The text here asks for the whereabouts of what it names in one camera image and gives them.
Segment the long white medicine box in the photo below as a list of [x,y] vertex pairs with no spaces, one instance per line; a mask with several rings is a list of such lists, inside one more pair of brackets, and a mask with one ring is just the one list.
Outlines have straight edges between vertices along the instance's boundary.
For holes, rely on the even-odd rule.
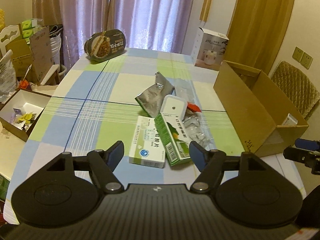
[[288,114],[287,117],[282,122],[282,126],[297,126],[298,120],[292,115]]

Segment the orange scissors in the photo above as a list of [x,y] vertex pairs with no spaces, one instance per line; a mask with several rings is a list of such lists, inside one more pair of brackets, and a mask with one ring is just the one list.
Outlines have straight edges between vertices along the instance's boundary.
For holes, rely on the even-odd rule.
[[27,77],[29,71],[31,70],[31,68],[32,68],[32,65],[30,65],[30,66],[28,67],[28,69],[27,69],[27,71],[26,71],[26,73],[25,73],[25,76],[24,76],[23,79],[19,82],[19,85],[18,85],[19,89],[31,89],[31,86],[30,86],[28,80],[26,79],[26,77]]

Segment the white humidifier box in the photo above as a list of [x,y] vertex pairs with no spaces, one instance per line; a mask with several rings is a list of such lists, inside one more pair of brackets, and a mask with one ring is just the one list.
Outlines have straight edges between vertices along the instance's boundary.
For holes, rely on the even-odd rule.
[[219,70],[228,42],[229,38],[225,34],[199,27],[190,56],[193,64]]

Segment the green tissue packs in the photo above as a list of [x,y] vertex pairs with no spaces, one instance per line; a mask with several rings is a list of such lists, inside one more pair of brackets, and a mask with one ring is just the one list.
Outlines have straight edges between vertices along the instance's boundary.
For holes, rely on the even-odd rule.
[[43,27],[43,19],[32,18],[21,23],[23,38],[29,38]]

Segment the white green tablet box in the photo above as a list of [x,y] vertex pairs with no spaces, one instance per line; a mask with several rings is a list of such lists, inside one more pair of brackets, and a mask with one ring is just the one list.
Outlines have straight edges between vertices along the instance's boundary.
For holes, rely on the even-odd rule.
[[165,149],[154,118],[139,116],[129,150],[129,163],[163,168]]

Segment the clear plastic hook package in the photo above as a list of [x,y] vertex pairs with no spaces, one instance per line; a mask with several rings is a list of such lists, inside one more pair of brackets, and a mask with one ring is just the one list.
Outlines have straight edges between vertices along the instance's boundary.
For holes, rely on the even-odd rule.
[[202,121],[201,116],[190,115],[183,119],[187,136],[203,148],[210,150],[216,148],[215,141],[208,126]]

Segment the brown paper bag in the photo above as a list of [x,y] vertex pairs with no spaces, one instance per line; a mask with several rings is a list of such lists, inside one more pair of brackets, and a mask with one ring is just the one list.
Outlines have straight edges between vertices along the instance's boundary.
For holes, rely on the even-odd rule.
[[44,27],[30,38],[30,49],[33,56],[32,70],[35,80],[41,83],[53,65],[49,27]]

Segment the red snack packet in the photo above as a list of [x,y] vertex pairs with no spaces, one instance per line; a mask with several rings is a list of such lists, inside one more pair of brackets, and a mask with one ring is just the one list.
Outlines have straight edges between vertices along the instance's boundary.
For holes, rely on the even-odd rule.
[[191,102],[188,102],[188,103],[187,103],[187,109],[190,110],[190,111],[193,112],[193,113],[201,112],[200,107],[197,106],[197,105],[194,104],[194,103],[191,103]]

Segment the silver foil pouch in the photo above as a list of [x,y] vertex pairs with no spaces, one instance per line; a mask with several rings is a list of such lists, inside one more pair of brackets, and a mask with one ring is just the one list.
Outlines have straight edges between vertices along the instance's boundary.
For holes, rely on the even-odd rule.
[[160,72],[155,76],[155,83],[135,97],[140,107],[152,118],[159,115],[164,98],[174,91],[174,86]]

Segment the green white spray box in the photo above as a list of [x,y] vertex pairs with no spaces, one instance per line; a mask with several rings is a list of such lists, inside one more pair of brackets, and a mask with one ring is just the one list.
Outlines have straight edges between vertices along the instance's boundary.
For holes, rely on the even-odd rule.
[[155,126],[170,166],[191,161],[189,154],[191,139],[178,115],[160,113],[155,117]]

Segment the quilted gold chair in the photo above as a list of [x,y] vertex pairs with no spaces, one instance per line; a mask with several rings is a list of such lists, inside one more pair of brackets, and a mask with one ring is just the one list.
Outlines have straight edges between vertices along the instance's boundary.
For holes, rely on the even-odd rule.
[[281,61],[271,80],[286,94],[305,120],[312,116],[319,105],[319,91],[300,69]]

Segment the wooden door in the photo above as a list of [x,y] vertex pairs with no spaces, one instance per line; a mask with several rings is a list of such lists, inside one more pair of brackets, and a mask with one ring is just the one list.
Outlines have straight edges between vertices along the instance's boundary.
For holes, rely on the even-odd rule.
[[289,25],[295,0],[236,0],[225,60],[268,74]]

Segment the purple curtain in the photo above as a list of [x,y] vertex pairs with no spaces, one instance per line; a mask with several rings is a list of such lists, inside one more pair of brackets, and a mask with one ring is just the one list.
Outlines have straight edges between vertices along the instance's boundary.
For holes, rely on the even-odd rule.
[[33,0],[33,16],[63,26],[63,62],[71,68],[95,33],[119,29],[129,48],[180,53],[193,0]]

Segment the white square night light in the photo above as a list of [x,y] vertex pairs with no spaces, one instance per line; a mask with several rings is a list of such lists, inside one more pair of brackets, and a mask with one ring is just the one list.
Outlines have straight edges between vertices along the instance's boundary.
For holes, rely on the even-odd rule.
[[188,102],[174,95],[166,95],[164,97],[160,112],[165,114],[174,114],[182,120],[187,110]]

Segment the dark oval food container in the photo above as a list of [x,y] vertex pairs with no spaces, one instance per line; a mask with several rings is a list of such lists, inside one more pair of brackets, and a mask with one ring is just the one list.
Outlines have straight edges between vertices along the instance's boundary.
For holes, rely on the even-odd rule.
[[125,52],[126,38],[118,29],[93,34],[84,45],[87,57],[94,62],[104,62]]

